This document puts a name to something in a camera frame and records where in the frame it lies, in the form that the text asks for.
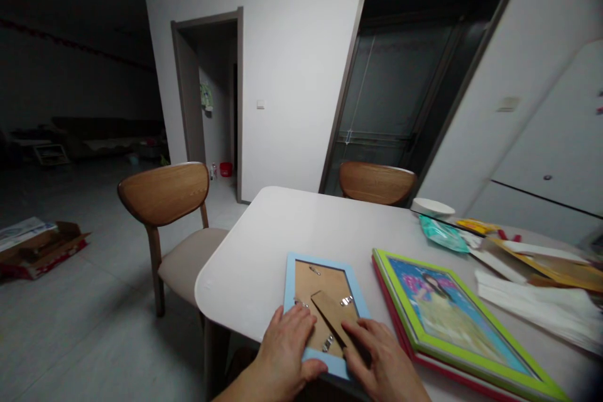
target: white cabinet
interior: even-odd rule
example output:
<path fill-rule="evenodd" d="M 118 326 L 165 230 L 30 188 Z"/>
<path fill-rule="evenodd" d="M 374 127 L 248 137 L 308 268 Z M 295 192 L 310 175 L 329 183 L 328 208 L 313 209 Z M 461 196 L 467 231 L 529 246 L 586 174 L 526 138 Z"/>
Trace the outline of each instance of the white cabinet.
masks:
<path fill-rule="evenodd" d="M 557 80 L 492 180 L 603 215 L 603 41 Z"/>
<path fill-rule="evenodd" d="M 588 244 L 603 233 L 603 220 L 494 182 L 488 183 L 467 216 L 527 229 L 581 249 L 589 249 Z"/>

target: red bucket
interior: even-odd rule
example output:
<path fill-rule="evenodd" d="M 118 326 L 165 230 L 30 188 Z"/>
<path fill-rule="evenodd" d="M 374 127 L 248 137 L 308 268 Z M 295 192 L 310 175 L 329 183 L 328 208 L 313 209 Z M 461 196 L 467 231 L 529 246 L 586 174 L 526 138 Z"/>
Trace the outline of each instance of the red bucket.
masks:
<path fill-rule="evenodd" d="M 232 176 L 232 163 L 222 162 L 220 164 L 220 175 L 223 177 Z"/>

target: hand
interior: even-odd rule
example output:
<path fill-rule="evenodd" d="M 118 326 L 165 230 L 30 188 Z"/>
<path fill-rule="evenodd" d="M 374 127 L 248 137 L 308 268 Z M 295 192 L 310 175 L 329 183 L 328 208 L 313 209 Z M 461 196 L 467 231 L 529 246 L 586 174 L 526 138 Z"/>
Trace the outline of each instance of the hand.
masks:
<path fill-rule="evenodd" d="M 325 363 L 310 359 L 302 363 L 303 350 L 314 328 L 316 317 L 310 310 L 295 305 L 283 315 L 280 306 L 264 334 L 258 356 L 220 401 L 291 401 L 306 383 L 327 372 Z"/>
<path fill-rule="evenodd" d="M 343 321 L 341 326 L 371 354 L 367 367 L 355 351 L 344 349 L 347 365 L 374 401 L 430 401 L 415 368 L 399 346 L 394 334 L 383 323 L 359 319 Z"/>

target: green picture frame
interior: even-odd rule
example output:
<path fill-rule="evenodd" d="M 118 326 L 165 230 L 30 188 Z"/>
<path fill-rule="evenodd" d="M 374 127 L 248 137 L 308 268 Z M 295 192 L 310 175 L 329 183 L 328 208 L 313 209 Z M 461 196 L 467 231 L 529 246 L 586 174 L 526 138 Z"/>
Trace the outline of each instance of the green picture frame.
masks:
<path fill-rule="evenodd" d="M 485 304 L 473 294 L 453 271 L 430 263 L 389 253 L 381 249 L 373 249 L 373 256 L 381 274 L 384 276 L 386 286 L 414 350 L 433 356 L 442 362 L 453 365 L 529 400 L 569 401 L 567 395 L 556 382 L 547 375 L 521 344 L 488 310 Z M 464 295 L 473 303 L 473 306 L 489 322 L 491 327 L 504 339 L 507 345 L 513 349 L 515 354 L 521 358 L 523 364 L 529 368 L 532 375 L 516 371 L 504 364 L 428 334 L 423 328 L 423 324 L 418 318 L 405 289 L 399 282 L 398 275 L 389 262 L 390 258 L 446 274 L 462 290 Z"/>

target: light blue picture frame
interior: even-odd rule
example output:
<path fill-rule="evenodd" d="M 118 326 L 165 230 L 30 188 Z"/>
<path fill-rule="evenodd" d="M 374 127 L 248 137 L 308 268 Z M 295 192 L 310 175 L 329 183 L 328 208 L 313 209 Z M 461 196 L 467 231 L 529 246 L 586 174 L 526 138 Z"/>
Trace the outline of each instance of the light blue picture frame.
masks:
<path fill-rule="evenodd" d="M 295 261 L 302 261 L 308 264 L 316 264 L 323 267 L 330 267 L 345 272 L 347 283 L 350 286 L 350 292 L 354 297 L 354 306 L 356 308 L 358 316 L 364 318 L 371 318 L 371 313 L 369 312 L 369 309 L 366 306 L 366 303 L 364 302 L 364 297 L 362 296 L 362 291 L 360 290 L 360 286 L 358 285 L 358 281 L 356 280 L 356 275 L 354 274 L 352 266 L 298 253 L 289 253 L 289 255 L 287 255 L 287 270 L 285 274 L 285 300 L 283 303 L 285 312 L 295 306 Z M 347 372 L 347 366 L 343 358 L 338 358 L 333 355 L 329 355 L 328 353 L 324 353 L 319 350 L 314 350 L 309 347 L 306 347 L 303 353 L 302 361 L 306 361 L 312 358 L 317 358 L 321 361 L 324 361 L 324 363 L 329 367 L 329 374 L 340 377 L 345 380 L 353 381 L 351 374 Z"/>

